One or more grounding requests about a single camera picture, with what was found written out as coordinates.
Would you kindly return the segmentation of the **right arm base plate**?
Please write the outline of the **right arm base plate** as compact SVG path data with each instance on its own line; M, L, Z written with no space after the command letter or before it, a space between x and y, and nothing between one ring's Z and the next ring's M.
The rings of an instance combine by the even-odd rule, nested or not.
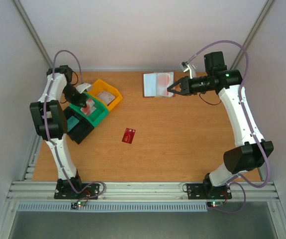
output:
M186 183L183 189L189 200L222 200L232 199L230 188L226 186L209 187L203 183Z

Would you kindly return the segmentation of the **brown leather card holder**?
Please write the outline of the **brown leather card holder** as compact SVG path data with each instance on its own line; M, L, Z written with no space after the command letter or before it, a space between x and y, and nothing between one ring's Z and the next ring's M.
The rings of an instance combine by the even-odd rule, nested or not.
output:
M174 97L167 88L174 83L174 72L143 74L143 97Z

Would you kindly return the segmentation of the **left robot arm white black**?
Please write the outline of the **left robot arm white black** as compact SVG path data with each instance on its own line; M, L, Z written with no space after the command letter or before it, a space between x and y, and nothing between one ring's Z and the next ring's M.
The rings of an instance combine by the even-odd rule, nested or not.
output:
M36 133L46 141L58 170L56 193L79 198L84 186L67 145L68 124L60 104L61 95L77 107L85 107L87 96L71 84L73 70L67 65L49 69L47 84L38 101L30 104Z

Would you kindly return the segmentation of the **red VIP credit card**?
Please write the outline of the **red VIP credit card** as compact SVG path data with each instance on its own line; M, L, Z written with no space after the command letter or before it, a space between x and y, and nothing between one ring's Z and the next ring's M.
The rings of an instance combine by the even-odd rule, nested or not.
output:
M131 129L131 128L126 128L123 138L122 138L122 142L131 144L135 136L135 133L136 133L136 130Z

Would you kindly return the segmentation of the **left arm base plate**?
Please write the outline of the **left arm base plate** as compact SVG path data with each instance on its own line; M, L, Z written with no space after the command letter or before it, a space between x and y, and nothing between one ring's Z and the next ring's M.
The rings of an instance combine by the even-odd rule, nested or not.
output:
M98 194L102 189L102 186L98 183L94 183L89 185L85 190L82 190L83 187L85 187L86 183L83 183L80 188L77 188L76 191L80 193L76 193L75 190L71 187L70 184L67 185L59 185L57 184L55 193L54 193L54 199L81 199L81 198L87 198L90 197L90 199L97 199Z

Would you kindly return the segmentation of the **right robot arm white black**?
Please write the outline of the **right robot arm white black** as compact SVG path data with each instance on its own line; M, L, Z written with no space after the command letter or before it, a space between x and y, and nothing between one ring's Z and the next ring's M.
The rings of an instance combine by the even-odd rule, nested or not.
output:
M194 67L182 62L183 71L189 76L170 85L170 93L190 96L215 91L229 117L235 140L235 148L223 155L223 163L205 175L201 184L188 184L188 197L196 199L230 199L229 184L236 177L261 167L274 150L258 130L246 101L243 78L238 70L229 70L223 53L211 52L204 56L206 76L197 77Z

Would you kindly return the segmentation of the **red white credit card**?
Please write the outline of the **red white credit card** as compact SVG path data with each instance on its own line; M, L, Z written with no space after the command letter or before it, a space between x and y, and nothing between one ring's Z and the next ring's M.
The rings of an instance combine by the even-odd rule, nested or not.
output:
M89 116L89 115L91 115L95 110L96 110L96 107L95 107L95 106L87 107L87 108L86 108L86 111L85 111L85 115L86 115L86 116Z

